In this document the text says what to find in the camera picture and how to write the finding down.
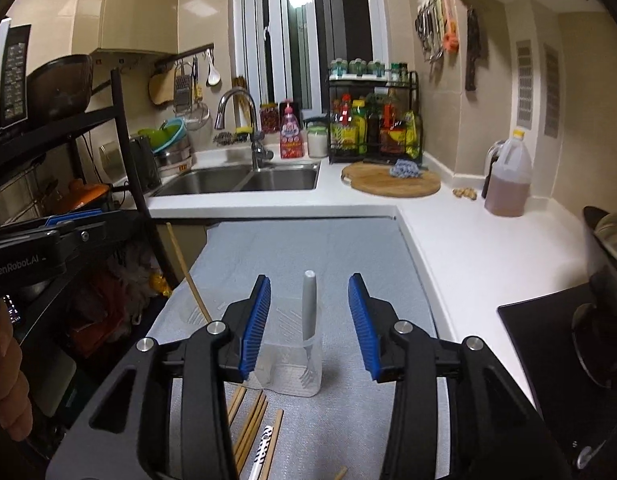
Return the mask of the person's left hand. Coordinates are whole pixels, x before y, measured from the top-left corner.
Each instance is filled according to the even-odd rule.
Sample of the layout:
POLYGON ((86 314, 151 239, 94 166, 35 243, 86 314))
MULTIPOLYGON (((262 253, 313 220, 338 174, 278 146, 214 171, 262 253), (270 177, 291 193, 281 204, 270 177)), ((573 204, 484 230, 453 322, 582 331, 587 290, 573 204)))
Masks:
POLYGON ((13 336, 7 307, 0 300, 0 426, 16 442, 25 440, 33 427, 30 387, 21 362, 20 344, 13 336))

